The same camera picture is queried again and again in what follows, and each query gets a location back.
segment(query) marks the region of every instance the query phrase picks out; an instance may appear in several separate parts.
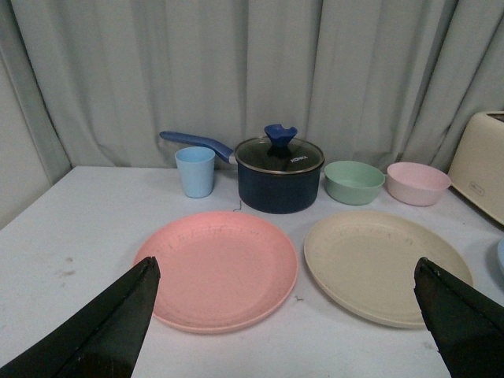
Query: beige plate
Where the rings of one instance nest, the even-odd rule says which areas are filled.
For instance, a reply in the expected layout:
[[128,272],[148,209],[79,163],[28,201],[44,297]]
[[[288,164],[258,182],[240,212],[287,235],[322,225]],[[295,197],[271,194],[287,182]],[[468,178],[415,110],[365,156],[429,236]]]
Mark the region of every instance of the beige plate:
[[467,264],[450,244],[387,213],[338,213],[315,224],[305,240],[309,270],[332,299],[366,319],[399,328],[424,327],[413,292],[422,257],[473,285]]

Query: white table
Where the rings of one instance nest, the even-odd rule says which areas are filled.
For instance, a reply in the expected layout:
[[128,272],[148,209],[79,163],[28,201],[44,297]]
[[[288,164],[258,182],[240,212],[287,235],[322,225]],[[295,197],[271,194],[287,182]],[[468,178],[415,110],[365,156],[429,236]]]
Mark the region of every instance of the white table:
[[[240,207],[235,171],[219,171],[207,198],[184,196],[175,169],[77,167],[0,232],[0,365],[28,349],[132,266],[140,245],[189,214]],[[430,207],[394,200],[384,189],[366,206],[325,193],[293,214],[241,211],[276,224],[294,243],[298,281],[271,316],[241,331],[196,335],[153,318],[134,377],[449,377],[426,329],[366,321],[335,304],[313,282],[302,254],[314,224],[367,209],[405,217],[454,246],[477,290],[504,304],[496,245],[502,227],[452,192]]]

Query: white wall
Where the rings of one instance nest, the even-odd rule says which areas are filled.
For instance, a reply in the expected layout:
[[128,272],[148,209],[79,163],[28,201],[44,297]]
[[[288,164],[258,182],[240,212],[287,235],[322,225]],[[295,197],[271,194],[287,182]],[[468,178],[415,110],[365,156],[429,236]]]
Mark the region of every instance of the white wall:
[[6,67],[0,59],[0,229],[49,187]]

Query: navy blue saucepan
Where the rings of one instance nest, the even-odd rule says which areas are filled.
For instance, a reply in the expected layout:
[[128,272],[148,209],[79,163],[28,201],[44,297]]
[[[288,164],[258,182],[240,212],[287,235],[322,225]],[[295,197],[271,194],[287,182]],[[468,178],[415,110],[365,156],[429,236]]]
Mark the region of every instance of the navy blue saucepan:
[[235,150],[215,139],[180,132],[161,132],[163,139],[205,146],[230,164],[238,164],[239,197],[265,213],[287,214],[306,209],[317,198],[324,153],[295,138],[296,128],[265,127],[266,136],[241,142]]

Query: cream toaster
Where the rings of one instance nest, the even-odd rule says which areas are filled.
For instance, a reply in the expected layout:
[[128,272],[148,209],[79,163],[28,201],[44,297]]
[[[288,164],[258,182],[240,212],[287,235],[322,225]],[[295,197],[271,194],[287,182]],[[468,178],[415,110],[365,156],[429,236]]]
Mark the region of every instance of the cream toaster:
[[504,112],[471,117],[448,176],[457,191],[504,225]]

